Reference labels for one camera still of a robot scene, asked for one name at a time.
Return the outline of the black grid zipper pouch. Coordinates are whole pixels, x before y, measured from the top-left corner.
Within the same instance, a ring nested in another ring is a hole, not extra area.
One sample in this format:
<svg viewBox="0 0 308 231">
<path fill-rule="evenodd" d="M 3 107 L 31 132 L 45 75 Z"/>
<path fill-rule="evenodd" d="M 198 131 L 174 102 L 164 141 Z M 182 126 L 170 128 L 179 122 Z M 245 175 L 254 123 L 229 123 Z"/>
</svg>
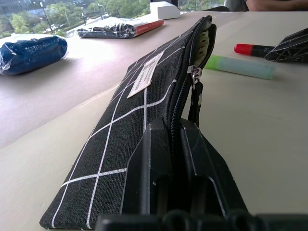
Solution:
<svg viewBox="0 0 308 231">
<path fill-rule="evenodd" d="M 83 145 L 40 226 L 92 230 L 101 214 L 119 214 L 126 168 L 147 125 L 162 119 L 175 134 L 192 85 L 214 46 L 212 17 L 200 18 L 180 36 L 133 63 Z"/>
</svg>

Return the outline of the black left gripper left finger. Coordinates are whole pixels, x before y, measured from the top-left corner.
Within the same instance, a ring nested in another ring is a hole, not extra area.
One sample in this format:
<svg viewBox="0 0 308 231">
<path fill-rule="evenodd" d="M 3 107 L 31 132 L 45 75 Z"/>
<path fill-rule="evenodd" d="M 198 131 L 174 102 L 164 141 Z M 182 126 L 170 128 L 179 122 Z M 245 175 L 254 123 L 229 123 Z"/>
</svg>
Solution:
<svg viewBox="0 0 308 231">
<path fill-rule="evenodd" d="M 159 118 L 147 125 L 128 161 L 121 214 L 165 214 L 171 175 L 168 132 Z"/>
</svg>

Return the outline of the dark plastic-wrapped packet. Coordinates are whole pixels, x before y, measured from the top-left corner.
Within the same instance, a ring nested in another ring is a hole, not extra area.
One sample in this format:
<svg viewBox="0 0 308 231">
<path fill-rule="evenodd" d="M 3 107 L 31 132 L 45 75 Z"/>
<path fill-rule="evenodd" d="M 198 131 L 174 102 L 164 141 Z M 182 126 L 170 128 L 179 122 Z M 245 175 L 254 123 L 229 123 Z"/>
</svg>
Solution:
<svg viewBox="0 0 308 231">
<path fill-rule="evenodd" d="M 124 23 L 116 23 L 108 26 L 93 26 L 89 28 L 80 28 L 77 30 L 80 38 L 97 38 L 97 39 L 130 39 L 135 37 L 136 28 Z"/>
</svg>

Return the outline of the person in grey shirt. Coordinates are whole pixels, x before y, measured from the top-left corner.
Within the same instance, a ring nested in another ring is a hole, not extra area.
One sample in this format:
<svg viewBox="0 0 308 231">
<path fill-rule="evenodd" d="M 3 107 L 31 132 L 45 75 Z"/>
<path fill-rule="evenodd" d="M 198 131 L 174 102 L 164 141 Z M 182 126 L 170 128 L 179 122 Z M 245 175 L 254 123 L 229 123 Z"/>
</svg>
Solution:
<svg viewBox="0 0 308 231">
<path fill-rule="evenodd" d="M 224 0 L 232 12 L 308 11 L 308 0 Z"/>
</svg>

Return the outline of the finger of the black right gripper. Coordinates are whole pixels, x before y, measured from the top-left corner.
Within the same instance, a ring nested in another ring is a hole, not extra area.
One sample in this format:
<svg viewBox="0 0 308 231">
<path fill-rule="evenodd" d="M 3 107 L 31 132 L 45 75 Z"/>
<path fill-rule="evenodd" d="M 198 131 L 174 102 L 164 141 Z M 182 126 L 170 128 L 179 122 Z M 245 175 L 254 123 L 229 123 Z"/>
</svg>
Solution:
<svg viewBox="0 0 308 231">
<path fill-rule="evenodd" d="M 308 28 L 285 37 L 266 56 L 272 62 L 308 64 Z"/>
</svg>

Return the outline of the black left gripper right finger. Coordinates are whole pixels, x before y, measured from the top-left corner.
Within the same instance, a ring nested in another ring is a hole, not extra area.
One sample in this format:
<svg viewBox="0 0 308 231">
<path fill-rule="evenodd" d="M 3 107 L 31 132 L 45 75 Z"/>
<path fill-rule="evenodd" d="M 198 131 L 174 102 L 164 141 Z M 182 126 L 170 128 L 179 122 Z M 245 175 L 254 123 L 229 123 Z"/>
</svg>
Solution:
<svg viewBox="0 0 308 231">
<path fill-rule="evenodd" d="M 226 161 L 193 122 L 181 120 L 180 140 L 188 173 L 190 212 L 220 217 L 247 212 Z"/>
</svg>

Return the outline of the blue plastic-wrapped bundle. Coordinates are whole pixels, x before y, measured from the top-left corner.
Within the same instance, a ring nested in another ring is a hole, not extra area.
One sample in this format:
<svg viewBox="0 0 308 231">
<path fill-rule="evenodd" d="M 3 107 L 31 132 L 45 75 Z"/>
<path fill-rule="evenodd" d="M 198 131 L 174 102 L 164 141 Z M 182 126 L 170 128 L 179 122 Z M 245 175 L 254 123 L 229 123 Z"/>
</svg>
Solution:
<svg viewBox="0 0 308 231">
<path fill-rule="evenodd" d="M 57 35 L 18 34 L 0 39 L 0 75 L 31 72 L 63 59 L 68 53 L 65 38 Z"/>
</svg>

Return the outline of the green highlighter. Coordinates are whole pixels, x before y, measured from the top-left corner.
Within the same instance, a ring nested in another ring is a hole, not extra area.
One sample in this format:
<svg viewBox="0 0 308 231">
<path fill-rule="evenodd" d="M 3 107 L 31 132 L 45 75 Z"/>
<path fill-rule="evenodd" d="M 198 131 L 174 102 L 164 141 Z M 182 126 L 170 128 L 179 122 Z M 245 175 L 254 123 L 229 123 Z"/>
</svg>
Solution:
<svg viewBox="0 0 308 231">
<path fill-rule="evenodd" d="M 211 55 L 205 68 L 266 80 L 273 79 L 276 72 L 276 67 L 270 64 L 219 55 Z"/>
</svg>

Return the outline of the red cap black marker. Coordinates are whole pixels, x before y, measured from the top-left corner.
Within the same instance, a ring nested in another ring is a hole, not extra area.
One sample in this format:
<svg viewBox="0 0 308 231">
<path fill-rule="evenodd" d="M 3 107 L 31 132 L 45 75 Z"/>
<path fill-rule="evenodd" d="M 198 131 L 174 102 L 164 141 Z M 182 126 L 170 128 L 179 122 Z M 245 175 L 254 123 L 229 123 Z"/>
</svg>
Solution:
<svg viewBox="0 0 308 231">
<path fill-rule="evenodd" d="M 272 46 L 236 44 L 234 52 L 237 54 L 249 55 L 254 57 L 265 58 L 265 56 L 274 49 Z"/>
</svg>

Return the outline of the red white flat box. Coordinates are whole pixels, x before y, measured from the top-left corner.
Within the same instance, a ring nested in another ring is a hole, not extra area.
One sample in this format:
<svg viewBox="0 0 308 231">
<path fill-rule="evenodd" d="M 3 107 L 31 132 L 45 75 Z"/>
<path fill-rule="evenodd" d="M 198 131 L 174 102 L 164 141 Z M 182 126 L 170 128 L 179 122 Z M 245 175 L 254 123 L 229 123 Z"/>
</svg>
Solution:
<svg viewBox="0 0 308 231">
<path fill-rule="evenodd" d="M 156 29 L 156 28 L 162 26 L 164 24 L 164 22 L 165 22 L 164 20 L 160 19 L 160 20 L 156 20 L 154 22 L 148 22 L 148 23 L 145 23 L 143 25 L 137 26 L 137 27 L 135 27 L 136 32 L 135 32 L 134 37 L 139 36 L 139 35 L 141 35 L 145 32 L 151 31 L 153 29 Z"/>
</svg>

